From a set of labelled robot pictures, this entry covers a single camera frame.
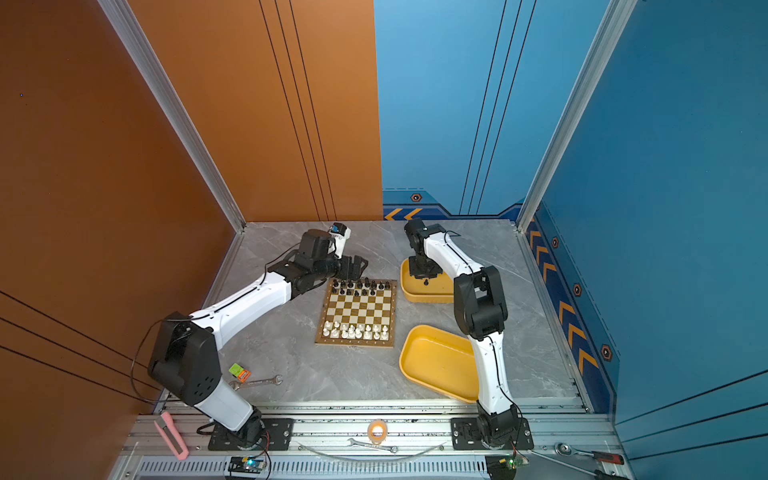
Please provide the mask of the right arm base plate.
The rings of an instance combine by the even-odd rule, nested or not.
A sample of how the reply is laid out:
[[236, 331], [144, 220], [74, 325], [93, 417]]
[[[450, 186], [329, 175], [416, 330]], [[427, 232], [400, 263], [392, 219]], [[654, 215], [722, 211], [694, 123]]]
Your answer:
[[476, 417], [454, 417], [450, 419], [451, 440], [454, 450], [533, 450], [535, 448], [532, 429], [526, 418], [521, 426], [502, 436], [503, 444], [494, 445], [483, 440]]

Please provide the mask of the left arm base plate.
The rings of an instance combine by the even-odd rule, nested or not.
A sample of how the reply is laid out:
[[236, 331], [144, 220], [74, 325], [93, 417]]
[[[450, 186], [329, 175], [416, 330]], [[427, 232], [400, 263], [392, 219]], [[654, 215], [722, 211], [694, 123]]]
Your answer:
[[260, 434], [253, 441], [241, 440], [235, 433], [216, 422], [210, 435], [210, 451], [287, 451], [293, 435], [293, 418], [261, 420]]

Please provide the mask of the yellow tray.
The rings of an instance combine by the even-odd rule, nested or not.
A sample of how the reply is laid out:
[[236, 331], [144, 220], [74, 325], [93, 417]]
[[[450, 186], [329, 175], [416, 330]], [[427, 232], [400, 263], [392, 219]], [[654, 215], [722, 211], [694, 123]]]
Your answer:
[[403, 375], [433, 392], [472, 404], [479, 383], [469, 340], [429, 325], [410, 330], [399, 358]]
[[417, 279], [404, 260], [400, 267], [399, 285], [405, 298], [412, 303], [452, 304], [454, 298], [453, 279], [446, 273], [435, 278]]

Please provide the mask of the aluminium corner post left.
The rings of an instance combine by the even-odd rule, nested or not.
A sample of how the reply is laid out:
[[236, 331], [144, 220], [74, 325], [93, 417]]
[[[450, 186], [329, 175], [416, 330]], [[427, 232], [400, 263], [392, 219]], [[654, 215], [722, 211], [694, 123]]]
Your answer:
[[222, 213], [233, 230], [242, 233], [246, 227], [244, 215], [131, 6], [127, 1], [119, 0], [99, 0], [98, 4]]

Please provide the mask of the orange green small box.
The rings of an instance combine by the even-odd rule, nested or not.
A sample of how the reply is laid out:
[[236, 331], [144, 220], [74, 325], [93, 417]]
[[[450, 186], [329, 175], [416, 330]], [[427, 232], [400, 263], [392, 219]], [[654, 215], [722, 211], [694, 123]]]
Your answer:
[[247, 382], [251, 376], [251, 371], [244, 368], [238, 363], [233, 363], [229, 367], [228, 371], [235, 378], [235, 380], [240, 384]]

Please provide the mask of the silver wrench on rail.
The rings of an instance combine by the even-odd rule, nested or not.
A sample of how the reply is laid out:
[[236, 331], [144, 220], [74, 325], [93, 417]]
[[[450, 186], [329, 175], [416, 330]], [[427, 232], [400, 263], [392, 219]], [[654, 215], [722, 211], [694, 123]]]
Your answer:
[[367, 448], [367, 449], [386, 451], [386, 452], [389, 452], [391, 454], [397, 454], [398, 451], [399, 451], [397, 446], [377, 445], [377, 444], [373, 444], [373, 443], [367, 443], [367, 442], [359, 441], [359, 440], [356, 440], [354, 438], [349, 438], [348, 442], [349, 442], [350, 446], [358, 446], [358, 447]]

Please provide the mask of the pink tool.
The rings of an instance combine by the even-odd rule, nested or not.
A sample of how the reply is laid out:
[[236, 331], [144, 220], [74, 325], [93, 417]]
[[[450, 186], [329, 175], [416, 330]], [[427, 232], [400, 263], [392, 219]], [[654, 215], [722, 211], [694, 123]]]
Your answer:
[[189, 449], [176, 428], [172, 415], [169, 412], [163, 412], [154, 420], [154, 425], [176, 459], [179, 461], [186, 460], [189, 456]]

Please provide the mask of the orange tape roll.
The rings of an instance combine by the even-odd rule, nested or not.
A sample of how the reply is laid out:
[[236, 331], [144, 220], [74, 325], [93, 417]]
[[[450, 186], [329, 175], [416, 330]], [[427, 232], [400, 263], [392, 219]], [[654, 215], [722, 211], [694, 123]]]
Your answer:
[[387, 435], [388, 426], [385, 421], [376, 419], [369, 423], [367, 436], [372, 444], [381, 445], [386, 440]]

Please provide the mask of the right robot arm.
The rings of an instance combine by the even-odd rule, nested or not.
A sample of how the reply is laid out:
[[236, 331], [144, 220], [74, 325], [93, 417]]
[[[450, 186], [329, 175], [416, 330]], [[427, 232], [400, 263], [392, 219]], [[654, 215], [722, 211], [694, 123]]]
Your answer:
[[479, 381], [478, 427], [481, 439], [492, 448], [525, 437], [526, 427], [513, 400], [503, 358], [503, 339], [508, 308], [498, 269], [483, 266], [463, 252], [439, 224], [410, 220], [404, 231], [414, 254], [409, 270], [417, 279], [441, 273], [453, 281], [456, 323], [470, 340]]

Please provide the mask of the green circuit board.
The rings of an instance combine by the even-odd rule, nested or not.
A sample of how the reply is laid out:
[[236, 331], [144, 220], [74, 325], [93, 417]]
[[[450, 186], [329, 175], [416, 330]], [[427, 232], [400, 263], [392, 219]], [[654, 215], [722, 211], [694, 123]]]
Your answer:
[[268, 461], [264, 457], [233, 456], [227, 467], [227, 475], [235, 478], [265, 478], [268, 473]]

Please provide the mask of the silver wrench on table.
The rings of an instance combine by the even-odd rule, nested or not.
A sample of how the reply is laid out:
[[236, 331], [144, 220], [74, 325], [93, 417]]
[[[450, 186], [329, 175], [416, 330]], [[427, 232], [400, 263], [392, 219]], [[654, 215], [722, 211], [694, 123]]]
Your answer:
[[275, 375], [270, 378], [266, 379], [256, 379], [252, 380], [249, 379], [247, 381], [239, 381], [239, 380], [233, 380], [230, 382], [230, 386], [235, 390], [245, 389], [245, 388], [252, 388], [257, 386], [263, 386], [263, 385], [281, 385], [283, 383], [283, 377], [281, 375]]

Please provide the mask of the aluminium corner post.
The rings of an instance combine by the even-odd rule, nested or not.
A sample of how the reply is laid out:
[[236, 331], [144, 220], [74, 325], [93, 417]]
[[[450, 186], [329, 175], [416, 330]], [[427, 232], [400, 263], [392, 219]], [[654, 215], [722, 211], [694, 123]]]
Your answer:
[[608, 3], [515, 221], [519, 233], [527, 231], [543, 200], [636, 5], [637, 0], [613, 0]]
[[119, 0], [99, 0], [98, 4], [222, 213], [233, 230], [242, 233], [246, 227], [244, 215], [131, 6], [127, 1]]

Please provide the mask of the wooden chess board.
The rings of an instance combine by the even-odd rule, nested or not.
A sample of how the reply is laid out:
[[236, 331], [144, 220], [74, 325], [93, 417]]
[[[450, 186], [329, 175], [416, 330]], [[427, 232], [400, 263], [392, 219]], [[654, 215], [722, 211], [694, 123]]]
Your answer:
[[326, 289], [315, 343], [392, 348], [397, 291], [392, 279], [334, 279]]

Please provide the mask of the aluminium corner post right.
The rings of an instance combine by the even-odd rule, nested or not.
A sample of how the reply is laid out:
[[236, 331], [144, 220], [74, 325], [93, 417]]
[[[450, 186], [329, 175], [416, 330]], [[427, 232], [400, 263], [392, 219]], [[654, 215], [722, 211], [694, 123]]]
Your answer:
[[637, 0], [613, 0], [608, 3], [515, 221], [519, 233], [527, 231], [543, 200], [636, 5]]

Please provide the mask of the red handled ratchet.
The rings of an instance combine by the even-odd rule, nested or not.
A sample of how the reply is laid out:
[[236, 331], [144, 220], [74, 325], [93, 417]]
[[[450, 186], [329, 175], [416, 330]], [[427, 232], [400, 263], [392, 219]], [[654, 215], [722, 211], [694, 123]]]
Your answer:
[[557, 443], [555, 445], [555, 451], [562, 456], [581, 455], [581, 456], [591, 457], [594, 460], [603, 462], [603, 463], [608, 463], [613, 465], [625, 464], [625, 459], [620, 454], [594, 451], [594, 450], [577, 449], [566, 443]]

